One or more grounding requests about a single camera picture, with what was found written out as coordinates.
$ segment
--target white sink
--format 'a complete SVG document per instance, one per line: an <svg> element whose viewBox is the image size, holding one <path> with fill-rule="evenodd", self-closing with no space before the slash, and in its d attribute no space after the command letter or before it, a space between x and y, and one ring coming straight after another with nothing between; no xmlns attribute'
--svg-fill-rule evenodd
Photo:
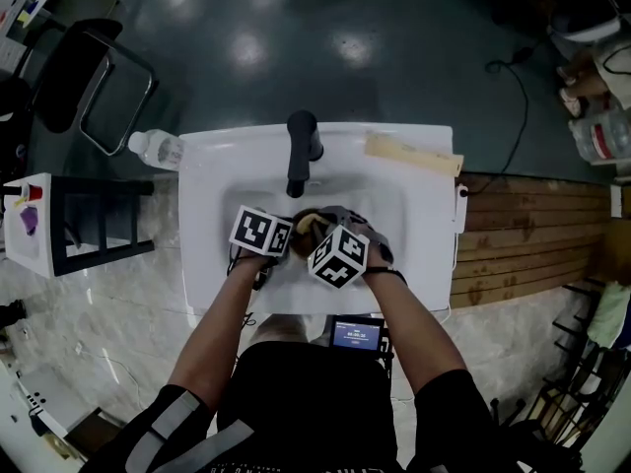
<svg viewBox="0 0 631 473"><path fill-rule="evenodd" d="M301 198L286 193L291 143L285 125L183 135L179 223L186 299L210 305L226 275L228 238L241 205L293 217L307 208L342 205L386 235L395 266L429 309L448 306L454 253L454 180L364 154L369 132L450 153L442 126L320 123L323 157L311 163ZM277 313L367 313L377 303L361 280L332 290L307 274L297 255L274 269L252 309Z"/></svg>

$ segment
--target plastic container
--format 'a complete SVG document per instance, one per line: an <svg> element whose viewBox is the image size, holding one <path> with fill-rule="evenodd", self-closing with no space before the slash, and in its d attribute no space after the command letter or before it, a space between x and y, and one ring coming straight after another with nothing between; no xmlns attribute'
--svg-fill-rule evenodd
<svg viewBox="0 0 631 473"><path fill-rule="evenodd" d="M585 161L631 158L631 130L622 109L570 121L569 126Z"/></svg>
<svg viewBox="0 0 631 473"><path fill-rule="evenodd" d="M127 147L150 167L178 170L184 155L184 142L162 130L136 131Z"/></svg>

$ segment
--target wrist strap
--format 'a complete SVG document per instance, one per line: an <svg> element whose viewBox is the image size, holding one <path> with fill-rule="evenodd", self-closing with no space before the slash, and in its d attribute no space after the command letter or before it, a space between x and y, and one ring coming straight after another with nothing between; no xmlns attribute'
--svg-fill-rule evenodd
<svg viewBox="0 0 631 473"><path fill-rule="evenodd" d="M391 273L392 275L396 275L399 279L401 279L403 281L403 284L407 286L407 281L405 280L405 277L403 277L403 274L398 270L395 270L391 266L371 266L369 268L366 268L364 275L370 275L371 273Z"/></svg>

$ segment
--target display screen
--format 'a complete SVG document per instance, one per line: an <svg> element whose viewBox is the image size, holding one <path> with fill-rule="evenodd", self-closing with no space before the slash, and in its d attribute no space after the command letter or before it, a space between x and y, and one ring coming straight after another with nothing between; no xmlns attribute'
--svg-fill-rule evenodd
<svg viewBox="0 0 631 473"><path fill-rule="evenodd" d="M381 327L371 324L336 322L333 332L333 345L351 349L376 351L379 349Z"/></svg>

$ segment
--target black cable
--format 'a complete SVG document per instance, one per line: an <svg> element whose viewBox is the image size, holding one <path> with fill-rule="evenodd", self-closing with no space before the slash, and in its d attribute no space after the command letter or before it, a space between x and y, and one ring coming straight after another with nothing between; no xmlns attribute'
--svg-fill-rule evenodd
<svg viewBox="0 0 631 473"><path fill-rule="evenodd" d="M613 51L611 54L609 54L606 59L602 62L602 68L604 68L608 73L613 74L613 75L631 75L631 72L621 72L621 71L615 71L615 70L611 70L609 67L607 67L607 62L616 54L618 54L619 52L622 52L626 49L631 49L631 45L625 45L624 47L620 47L619 49L616 49L615 51Z"/></svg>
<svg viewBox="0 0 631 473"><path fill-rule="evenodd" d="M520 90L522 90L522 95L524 96L524 119L522 120L522 126L520 127L520 131L517 134L517 138L515 139L515 144L513 144L513 148L511 149L511 152L509 153L509 157L506 159L506 163L504 164L500 172L494 175L493 177L491 177L491 179L484 186L482 186L482 188L479 191L468 191L465 194L465 196L475 196L476 194L483 193L487 189L487 187L493 183L493 181L495 181L499 176L503 175L506 172L508 167L513 162L515 153L517 152L517 149L522 142L522 137L524 136L524 132L526 131L526 126L528 123L528 111L530 108L530 100L526 93L526 88L524 87L524 83L522 82L522 79L517 74L517 72L513 70L512 67L515 65L519 65L520 63L524 63L528 61L530 57L534 54L536 49L543 43L547 42L547 40L550 38L551 35L552 35L552 32L544 35L537 42L535 42L533 46L522 47L520 50L513 53L513 58L511 58L510 62L506 62L506 61L502 61L498 59L498 60L489 61L486 65L484 65L484 70L488 74L499 74L503 68L506 68L509 72L511 72L511 74L513 74L513 77L515 77L518 84L520 85Z"/></svg>
<svg viewBox="0 0 631 473"><path fill-rule="evenodd" d="M528 94L526 92L526 88L524 87L524 83L522 82L522 79L520 78L519 75L517 75L515 70L513 70L513 68L511 67L511 65L513 64L514 63L507 63L502 60L489 61L484 66L484 70L486 70L486 72L489 74L497 74L497 73L500 73L503 68L506 68L509 72L511 72L511 74L513 74L513 77L515 77L518 84L520 85L520 90L522 90L522 95L524 96L524 118L522 120L522 126L520 127L520 131L517 134L517 138L515 139L515 144L513 144L513 149L511 149L511 152L509 153L509 157L506 159L506 163L504 164L500 172L497 175L492 176L491 179L486 184L484 184L481 189L479 189L478 191L468 191L466 196L475 196L477 194L483 193L488 188L488 186L490 186L499 176L503 175L506 172L508 167L513 162L515 153L517 152L517 149L519 148L522 142L522 137L524 136L524 132L526 131L526 126L528 124L528 111L530 109L530 100L528 98Z"/></svg>
<svg viewBox="0 0 631 473"><path fill-rule="evenodd" d="M228 275L230 275L230 273L235 269L235 266L237 265L237 263L239 261L241 261L242 259L252 259L254 257L259 257L258 254L252 255L252 256L241 256L241 248L237 245L237 253L233 256L232 255L232 251L230 250L228 253L228 259L229 259L229 264L228 264L228 269L226 270L226 277L228 277Z"/></svg>
<svg viewBox="0 0 631 473"><path fill-rule="evenodd" d="M248 312L245 314L244 316L244 323L241 326L241 329L244 329L246 326L255 326L256 325L256 319L252 318L252 314L253 312Z"/></svg>

